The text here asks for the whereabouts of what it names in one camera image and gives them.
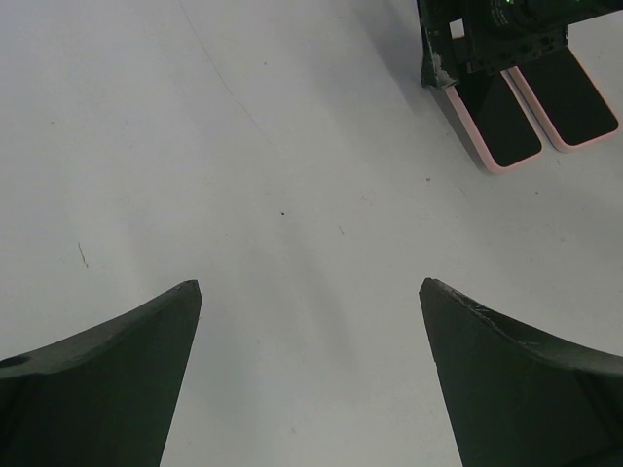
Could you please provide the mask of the pink-cased phone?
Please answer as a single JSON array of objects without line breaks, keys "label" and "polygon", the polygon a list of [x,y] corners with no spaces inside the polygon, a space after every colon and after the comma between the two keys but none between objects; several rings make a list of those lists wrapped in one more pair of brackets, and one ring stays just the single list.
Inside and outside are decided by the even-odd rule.
[{"label": "pink-cased phone", "polygon": [[619,129],[602,93],[569,48],[507,73],[556,150],[577,151]]},{"label": "pink-cased phone", "polygon": [[457,85],[430,93],[479,167],[499,174],[541,154],[541,139],[502,74],[463,73]]}]

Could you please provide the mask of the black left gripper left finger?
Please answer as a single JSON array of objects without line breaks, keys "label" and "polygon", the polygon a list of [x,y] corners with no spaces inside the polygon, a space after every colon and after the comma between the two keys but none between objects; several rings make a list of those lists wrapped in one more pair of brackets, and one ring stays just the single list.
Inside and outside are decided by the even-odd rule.
[{"label": "black left gripper left finger", "polygon": [[4,466],[158,466],[201,313],[198,281],[1,362]]}]

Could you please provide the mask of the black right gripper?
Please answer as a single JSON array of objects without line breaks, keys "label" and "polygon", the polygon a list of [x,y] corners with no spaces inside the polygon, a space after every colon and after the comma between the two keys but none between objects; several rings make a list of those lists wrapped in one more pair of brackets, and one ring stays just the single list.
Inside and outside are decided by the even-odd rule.
[{"label": "black right gripper", "polygon": [[494,74],[568,45],[568,26],[622,10],[620,1],[431,0],[417,3],[421,84],[442,90],[458,75]]}]

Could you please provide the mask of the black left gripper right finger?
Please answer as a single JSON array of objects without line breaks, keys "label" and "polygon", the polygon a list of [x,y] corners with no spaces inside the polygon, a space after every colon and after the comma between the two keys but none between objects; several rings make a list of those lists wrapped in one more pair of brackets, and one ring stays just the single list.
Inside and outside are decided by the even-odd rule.
[{"label": "black left gripper right finger", "polygon": [[621,357],[496,312],[438,279],[426,279],[419,296],[462,465],[621,465]]}]

